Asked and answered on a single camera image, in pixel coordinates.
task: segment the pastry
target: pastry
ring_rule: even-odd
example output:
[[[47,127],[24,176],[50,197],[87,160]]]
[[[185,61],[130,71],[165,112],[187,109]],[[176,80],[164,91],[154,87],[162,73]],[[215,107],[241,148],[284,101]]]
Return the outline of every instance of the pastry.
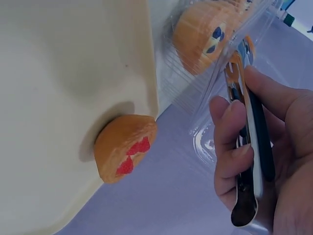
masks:
[[[173,45],[183,67],[192,75],[215,62],[230,39],[235,6],[226,1],[196,2],[183,12],[173,34]]]
[[[105,183],[116,183],[130,174],[154,142],[157,124],[153,117],[124,115],[110,122],[94,144],[98,172]]]

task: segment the orange bun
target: orange bun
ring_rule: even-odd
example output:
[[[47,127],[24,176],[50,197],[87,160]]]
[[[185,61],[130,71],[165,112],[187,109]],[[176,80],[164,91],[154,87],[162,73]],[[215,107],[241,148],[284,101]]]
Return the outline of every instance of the orange bun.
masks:
[[[153,117],[124,115],[110,122],[94,144],[98,172],[105,183],[116,183],[132,172],[157,135]]]

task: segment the hand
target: hand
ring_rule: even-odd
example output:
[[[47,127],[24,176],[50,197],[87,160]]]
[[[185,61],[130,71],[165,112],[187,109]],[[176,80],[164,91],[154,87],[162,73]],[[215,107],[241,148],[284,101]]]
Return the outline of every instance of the hand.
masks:
[[[246,84],[261,100],[273,143],[278,201],[275,235],[313,234],[313,92],[283,86],[253,67],[245,70]],[[253,162],[253,149],[235,149],[246,122],[245,106],[222,97],[210,102],[215,124],[217,155],[214,184],[220,200],[232,210],[236,200],[235,176]]]

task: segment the tongs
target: tongs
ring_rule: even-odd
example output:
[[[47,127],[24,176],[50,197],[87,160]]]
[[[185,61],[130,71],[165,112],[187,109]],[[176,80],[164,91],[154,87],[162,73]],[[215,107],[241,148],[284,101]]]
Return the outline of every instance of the tongs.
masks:
[[[245,83],[244,69],[255,56],[251,39],[245,37],[224,70],[229,100],[241,101],[247,122],[237,138],[236,148],[251,144],[253,165],[237,176],[237,199],[231,213],[235,227],[258,235],[272,234],[276,206],[275,166],[263,106]]]

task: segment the plastic container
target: plastic container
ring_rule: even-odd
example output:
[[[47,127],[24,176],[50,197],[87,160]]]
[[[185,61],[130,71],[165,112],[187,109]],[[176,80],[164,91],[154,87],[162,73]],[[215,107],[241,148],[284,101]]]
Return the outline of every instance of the plastic container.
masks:
[[[258,50],[275,18],[273,9],[278,11],[281,4],[281,0],[185,0],[178,2],[165,24],[163,56],[168,68],[163,70],[162,87],[172,103],[189,115],[197,156],[212,171],[216,156],[208,103],[214,95],[227,98],[224,67],[246,35],[256,47],[254,66],[261,71],[266,68],[267,75],[287,84],[280,70],[267,58],[273,43]],[[216,34],[218,27],[221,34]],[[212,42],[215,50],[210,48]],[[200,62],[195,59],[199,53]]]

